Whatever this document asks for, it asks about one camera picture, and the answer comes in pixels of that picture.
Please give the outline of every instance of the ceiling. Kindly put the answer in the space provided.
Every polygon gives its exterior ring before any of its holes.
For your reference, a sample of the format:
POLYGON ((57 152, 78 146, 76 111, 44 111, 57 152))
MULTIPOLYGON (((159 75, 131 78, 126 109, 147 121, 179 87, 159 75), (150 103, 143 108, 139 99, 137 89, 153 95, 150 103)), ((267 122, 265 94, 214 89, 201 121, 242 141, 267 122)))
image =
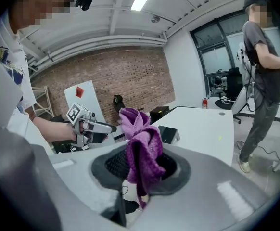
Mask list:
POLYGON ((89 10, 70 8, 20 31, 31 76, 73 55, 125 45, 162 47, 191 22, 189 17, 216 0, 148 0, 141 12, 134 0, 93 0, 89 10), (153 23, 153 17, 159 17, 153 23))

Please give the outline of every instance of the brick wall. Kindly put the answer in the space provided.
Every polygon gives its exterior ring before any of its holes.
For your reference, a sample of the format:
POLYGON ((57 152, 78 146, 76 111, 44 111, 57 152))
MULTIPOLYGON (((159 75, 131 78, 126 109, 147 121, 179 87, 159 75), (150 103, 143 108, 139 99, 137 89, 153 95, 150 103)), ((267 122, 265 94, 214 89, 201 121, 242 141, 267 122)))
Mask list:
POLYGON ((144 112, 175 100, 160 48, 120 47, 85 53, 58 63, 31 82, 34 87, 48 86, 53 112, 66 118, 64 89, 89 80, 106 122, 113 125, 119 119, 112 105, 116 94, 123 97, 126 107, 144 108, 144 112))

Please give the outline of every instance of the white t-shirt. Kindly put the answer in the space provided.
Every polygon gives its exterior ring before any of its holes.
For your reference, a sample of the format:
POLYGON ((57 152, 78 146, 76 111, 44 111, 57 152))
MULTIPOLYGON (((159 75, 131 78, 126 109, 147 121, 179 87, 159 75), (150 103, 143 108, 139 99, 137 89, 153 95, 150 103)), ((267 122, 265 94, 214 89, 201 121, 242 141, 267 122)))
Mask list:
POLYGON ((29 119, 29 114, 25 112, 27 108, 36 103, 36 100, 31 87, 26 55, 19 35, 14 34, 10 27, 7 11, 0 18, 0 67, 2 66, 23 93, 23 97, 10 118, 7 129, 24 137, 30 144, 43 146, 47 154, 53 154, 39 129, 29 119))

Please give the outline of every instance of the fire extinguisher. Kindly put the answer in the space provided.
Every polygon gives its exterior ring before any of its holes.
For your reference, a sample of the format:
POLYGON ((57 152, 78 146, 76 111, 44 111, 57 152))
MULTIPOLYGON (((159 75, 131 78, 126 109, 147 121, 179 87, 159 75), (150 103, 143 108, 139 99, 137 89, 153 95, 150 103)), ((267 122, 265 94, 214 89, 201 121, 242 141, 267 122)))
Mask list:
POLYGON ((202 108, 207 109, 208 103, 207 103, 207 98, 202 99, 202 108))

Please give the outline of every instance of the purple cloth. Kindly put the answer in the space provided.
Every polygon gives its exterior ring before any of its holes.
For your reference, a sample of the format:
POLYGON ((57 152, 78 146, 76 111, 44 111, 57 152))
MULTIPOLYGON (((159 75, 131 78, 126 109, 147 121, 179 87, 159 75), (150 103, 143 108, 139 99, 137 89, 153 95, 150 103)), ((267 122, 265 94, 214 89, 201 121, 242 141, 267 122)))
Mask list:
POLYGON ((130 172, 127 180, 137 184, 137 195, 142 208, 145 203, 141 197, 146 196, 152 185, 161 181, 165 169, 156 162, 163 154, 163 144, 159 129, 150 126, 150 118, 143 112, 132 108, 120 109, 122 129, 130 140, 126 146, 130 172))

